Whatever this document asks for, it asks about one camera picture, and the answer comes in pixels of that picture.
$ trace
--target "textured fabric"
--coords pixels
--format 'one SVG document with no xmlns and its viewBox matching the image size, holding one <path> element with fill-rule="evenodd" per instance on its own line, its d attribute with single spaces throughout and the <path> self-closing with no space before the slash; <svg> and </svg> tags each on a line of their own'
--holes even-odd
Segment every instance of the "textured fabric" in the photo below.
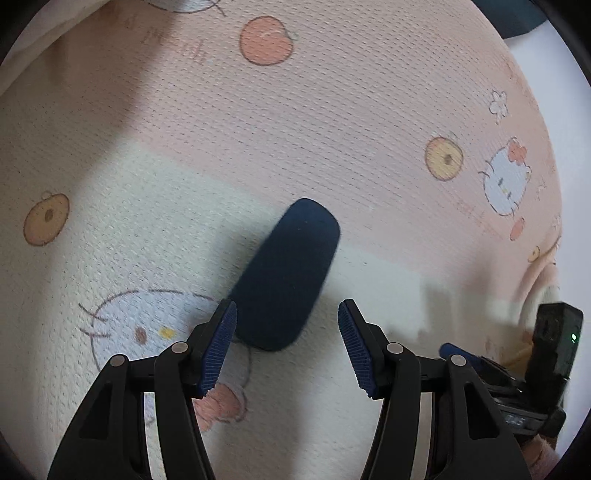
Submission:
<svg viewBox="0 0 591 480">
<path fill-rule="evenodd" d="M 230 347 L 198 421 L 220 480 L 358 477 L 380 405 L 337 305 L 420 355 L 519 350 L 561 228 L 544 122 L 469 0 L 183 5 L 107 4 L 0 98 L 0 430 L 44 477 L 105 359 L 185 335 L 308 197 L 342 233 L 309 322 Z"/>
<path fill-rule="evenodd" d="M 521 449 L 532 480 L 546 478 L 560 460 L 558 453 L 539 435 L 523 445 Z"/>
</svg>

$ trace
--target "peach print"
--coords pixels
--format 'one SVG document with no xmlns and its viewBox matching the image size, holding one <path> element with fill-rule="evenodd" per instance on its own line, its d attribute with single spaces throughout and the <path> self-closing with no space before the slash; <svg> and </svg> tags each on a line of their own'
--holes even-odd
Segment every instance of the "peach print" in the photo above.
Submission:
<svg viewBox="0 0 591 480">
<path fill-rule="evenodd" d="M 199 430 L 208 431 L 217 421 L 240 420 L 242 406 L 236 394 L 224 384 L 217 384 L 201 400 L 193 399 L 193 408 Z"/>
<path fill-rule="evenodd" d="M 447 138 L 437 137 L 427 144 L 425 163 L 437 180 L 451 180 L 462 169 L 464 155 L 460 147 Z"/>
<path fill-rule="evenodd" d="M 517 221 L 515 222 L 515 225 L 513 225 L 513 228 L 511 229 L 511 233 L 509 234 L 509 239 L 512 241 L 517 240 L 521 236 L 521 232 L 523 232 L 524 227 L 525 227 L 525 219 L 523 217 L 518 218 Z"/>
<path fill-rule="evenodd" d="M 70 213 L 70 200 L 63 193 L 37 203 L 25 218 L 23 234 L 29 245 L 42 247 L 52 242 L 64 228 Z"/>
<path fill-rule="evenodd" d="M 518 165 L 523 165 L 525 163 L 525 156 L 527 155 L 527 148 L 519 145 L 519 142 L 512 138 L 509 140 L 509 151 L 508 157 L 509 161 L 514 161 Z"/>
<path fill-rule="evenodd" d="M 240 51 L 255 65 L 277 65 L 286 61 L 293 48 L 285 26 L 274 17 L 254 18 L 240 33 Z"/>
</svg>

